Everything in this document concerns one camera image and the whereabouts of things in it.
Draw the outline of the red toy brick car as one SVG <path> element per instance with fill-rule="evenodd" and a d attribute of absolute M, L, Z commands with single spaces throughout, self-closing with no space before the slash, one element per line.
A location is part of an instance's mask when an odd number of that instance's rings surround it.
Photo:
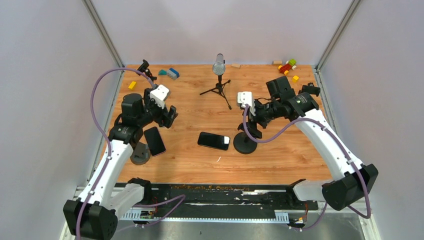
<path fill-rule="evenodd" d="M 294 58 L 292 58 L 286 61 L 284 65 L 280 65 L 277 69 L 281 74 L 287 75 L 290 70 L 296 69 L 297 67 L 296 63 L 297 61 Z"/>

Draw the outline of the teal toy block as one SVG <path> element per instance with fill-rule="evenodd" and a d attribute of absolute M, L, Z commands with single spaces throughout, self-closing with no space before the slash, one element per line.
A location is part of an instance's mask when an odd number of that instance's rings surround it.
<path fill-rule="evenodd" d="M 158 75 L 159 75 L 159 76 L 166 76 L 166 75 L 167 75 L 167 71 L 166 71 L 166 70 L 164 70 L 164 69 L 161 69 L 161 70 L 158 72 Z"/>

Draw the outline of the yellow toy brick left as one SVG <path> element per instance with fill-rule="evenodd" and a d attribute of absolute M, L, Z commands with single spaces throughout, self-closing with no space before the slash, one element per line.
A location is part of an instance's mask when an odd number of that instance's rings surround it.
<path fill-rule="evenodd" d="M 129 90 L 134 90 L 136 88 L 137 82 L 136 81 L 132 81 L 129 86 L 128 89 Z"/>

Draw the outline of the grey round stand base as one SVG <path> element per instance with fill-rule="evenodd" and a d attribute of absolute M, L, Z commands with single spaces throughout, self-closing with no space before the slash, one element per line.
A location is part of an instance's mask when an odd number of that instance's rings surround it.
<path fill-rule="evenodd" d="M 138 142 L 133 149 L 130 160 L 135 165 L 144 165 L 151 158 L 149 146 L 145 143 Z"/>

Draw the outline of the wooden rectangular block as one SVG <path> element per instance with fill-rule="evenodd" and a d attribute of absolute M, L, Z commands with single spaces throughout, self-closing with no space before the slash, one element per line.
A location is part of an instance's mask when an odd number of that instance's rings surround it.
<path fill-rule="evenodd" d="M 238 63 L 232 63 L 232 64 L 231 64 L 231 67 L 233 67 L 233 68 L 237 68 L 237 69 L 240 69 L 240 68 L 241 68 L 241 65 L 240 65 L 240 64 L 238 64 Z"/>

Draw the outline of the blue grey toy bricks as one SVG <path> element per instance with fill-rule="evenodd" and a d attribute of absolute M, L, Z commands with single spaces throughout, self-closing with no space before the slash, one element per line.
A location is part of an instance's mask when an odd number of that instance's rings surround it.
<path fill-rule="evenodd" d="M 166 71 L 166 74 L 167 74 L 168 77 L 170 77 L 173 80 L 176 80 L 176 79 L 178 79 L 180 77 L 180 73 L 177 70 L 175 70 L 174 68 L 172 68 L 172 67 L 169 68 Z"/>

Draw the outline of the black phone stand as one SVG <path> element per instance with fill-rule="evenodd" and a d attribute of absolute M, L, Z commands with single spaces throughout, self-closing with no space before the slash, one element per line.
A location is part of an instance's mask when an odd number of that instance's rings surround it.
<path fill-rule="evenodd" d="M 256 150 L 258 143 L 251 140 L 248 137 L 246 131 L 241 130 L 234 137 L 233 146 L 237 152 L 247 155 L 253 153 Z"/>
<path fill-rule="evenodd" d="M 298 91 L 298 95 L 301 93 L 308 93 L 310 95 L 315 95 L 316 97 L 318 97 L 321 93 L 321 88 L 315 86 L 313 82 L 309 82 L 306 85 L 302 85 L 301 89 Z"/>
<path fill-rule="evenodd" d="M 142 60 L 142 64 L 137 68 L 137 70 L 141 73 L 144 73 L 147 77 L 149 77 L 153 82 L 157 80 L 157 77 L 152 74 L 149 69 L 149 62 L 145 59 Z"/>

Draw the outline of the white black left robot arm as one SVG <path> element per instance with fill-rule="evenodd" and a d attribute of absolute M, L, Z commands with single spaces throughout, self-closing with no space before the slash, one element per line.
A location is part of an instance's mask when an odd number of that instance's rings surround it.
<path fill-rule="evenodd" d="M 63 213 L 69 231 L 77 240 L 110 240 L 120 218 L 135 204 L 149 206 L 153 193 L 145 183 L 131 180 L 123 190 L 112 196 L 118 177 L 130 158 L 142 159 L 143 128 L 152 122 L 170 128 L 177 117 L 175 106 L 166 107 L 171 94 L 164 85 L 146 88 L 144 94 L 130 93 L 123 97 L 121 114 L 106 136 L 106 150 L 87 186 L 76 200 L 67 200 Z"/>

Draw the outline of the yellow toy cube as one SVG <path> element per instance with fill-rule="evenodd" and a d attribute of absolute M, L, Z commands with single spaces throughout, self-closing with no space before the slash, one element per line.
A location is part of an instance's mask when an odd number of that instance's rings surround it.
<path fill-rule="evenodd" d="M 293 77 L 292 77 L 292 81 L 293 81 L 294 83 L 297 83 L 299 79 L 300 79 L 300 78 L 299 78 L 297 75 L 295 75 L 295 76 L 293 76 Z"/>

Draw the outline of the black smartphone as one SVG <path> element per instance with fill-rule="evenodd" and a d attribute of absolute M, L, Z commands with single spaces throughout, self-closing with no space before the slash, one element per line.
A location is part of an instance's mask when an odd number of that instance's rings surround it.
<path fill-rule="evenodd" d="M 230 146 L 230 138 L 228 136 L 202 131 L 199 134 L 197 144 L 203 147 L 227 151 Z"/>
<path fill-rule="evenodd" d="M 152 156 L 158 156 L 166 151 L 165 144 L 156 126 L 145 130 L 143 134 Z"/>

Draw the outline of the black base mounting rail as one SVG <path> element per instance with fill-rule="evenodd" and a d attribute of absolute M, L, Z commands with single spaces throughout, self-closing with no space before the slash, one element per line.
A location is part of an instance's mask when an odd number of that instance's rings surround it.
<path fill-rule="evenodd" d="M 169 213 L 179 219 L 272 219 L 276 211 L 304 216 L 319 208 L 314 201 L 298 200 L 292 186 L 284 184 L 153 183 L 140 203 L 155 205 L 154 217 Z"/>

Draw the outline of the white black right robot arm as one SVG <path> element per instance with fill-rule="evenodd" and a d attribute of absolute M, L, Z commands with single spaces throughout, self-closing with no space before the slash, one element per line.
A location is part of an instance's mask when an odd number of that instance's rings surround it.
<path fill-rule="evenodd" d="M 233 140 L 236 151 L 251 154 L 259 143 L 269 143 L 296 126 L 325 161 L 332 179 L 296 182 L 285 195 L 286 204 L 298 209 L 305 201 L 322 201 L 340 211 L 353 210 L 353 203 L 364 199 L 369 216 L 369 194 L 379 172 L 374 164 L 365 165 L 355 156 L 331 128 L 314 99 L 321 89 L 310 82 L 296 93 L 286 76 L 268 81 L 266 87 L 270 97 L 265 103 L 254 98 L 250 91 L 237 93 L 243 119 Z"/>

